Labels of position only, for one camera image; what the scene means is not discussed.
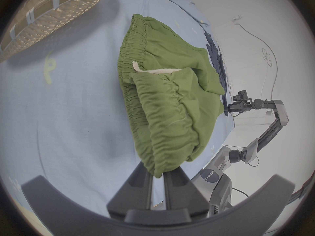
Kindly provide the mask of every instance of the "green shorts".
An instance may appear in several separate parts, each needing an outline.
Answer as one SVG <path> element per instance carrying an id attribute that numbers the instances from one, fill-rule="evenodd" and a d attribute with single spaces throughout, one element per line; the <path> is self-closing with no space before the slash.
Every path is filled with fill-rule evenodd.
<path id="1" fill-rule="evenodd" d="M 175 69 L 172 73 L 136 71 Z M 136 151 L 157 178 L 206 147 L 223 113 L 224 89 L 206 49 L 196 48 L 165 24 L 133 15 L 118 59 Z"/>

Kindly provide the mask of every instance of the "white wall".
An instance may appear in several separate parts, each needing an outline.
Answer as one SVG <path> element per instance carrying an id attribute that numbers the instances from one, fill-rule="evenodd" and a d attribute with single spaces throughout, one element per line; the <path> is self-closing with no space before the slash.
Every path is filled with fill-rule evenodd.
<path id="1" fill-rule="evenodd" d="M 278 76 L 273 99 L 283 101 L 289 123 L 258 153 L 258 167 L 239 163 L 226 171 L 233 187 L 250 195 L 273 174 L 279 174 L 295 183 L 295 190 L 300 189 L 315 168 L 315 44 L 303 18 L 289 0 L 191 1 L 209 19 L 212 28 L 219 27 L 239 14 L 252 18 L 253 33 L 264 36 L 277 57 Z M 236 126 L 225 144 L 246 146 L 267 127 Z M 242 194 L 233 191 L 233 204 L 243 199 Z M 281 226 L 298 203 L 295 201 L 287 206 L 271 229 Z"/>

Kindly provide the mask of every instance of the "bed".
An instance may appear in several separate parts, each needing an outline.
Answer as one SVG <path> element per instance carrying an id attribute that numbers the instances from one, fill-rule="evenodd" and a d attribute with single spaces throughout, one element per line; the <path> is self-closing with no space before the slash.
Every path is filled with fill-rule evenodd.
<path id="1" fill-rule="evenodd" d="M 133 14 L 165 23 L 196 47 L 209 44 L 205 32 L 213 35 L 189 0 L 101 0 L 0 64 L 0 175 L 22 207 L 31 211 L 21 184 L 43 175 L 74 202 L 108 216 L 107 202 L 140 162 L 117 75 Z M 204 152 L 181 165 L 188 177 L 215 156 L 233 128 L 231 116 L 218 117 Z M 154 180 L 157 204 L 163 179 Z"/>

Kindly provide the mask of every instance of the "yellow number print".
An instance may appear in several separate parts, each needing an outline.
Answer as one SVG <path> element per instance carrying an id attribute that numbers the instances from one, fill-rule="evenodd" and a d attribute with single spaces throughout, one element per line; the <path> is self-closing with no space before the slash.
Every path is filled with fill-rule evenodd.
<path id="1" fill-rule="evenodd" d="M 48 85 L 51 85 L 51 78 L 50 78 L 49 72 L 51 72 L 52 70 L 56 68 L 56 60 L 53 58 L 49 59 L 49 55 L 51 53 L 52 51 L 50 51 L 45 57 L 45 65 L 44 65 L 44 78 Z"/>

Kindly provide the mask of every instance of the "basket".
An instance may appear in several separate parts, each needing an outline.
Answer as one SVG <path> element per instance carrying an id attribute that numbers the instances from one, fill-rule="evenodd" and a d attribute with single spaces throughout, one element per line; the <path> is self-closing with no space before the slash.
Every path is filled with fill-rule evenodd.
<path id="1" fill-rule="evenodd" d="M 100 0 L 27 0 L 0 43 L 0 63 L 48 36 Z"/>

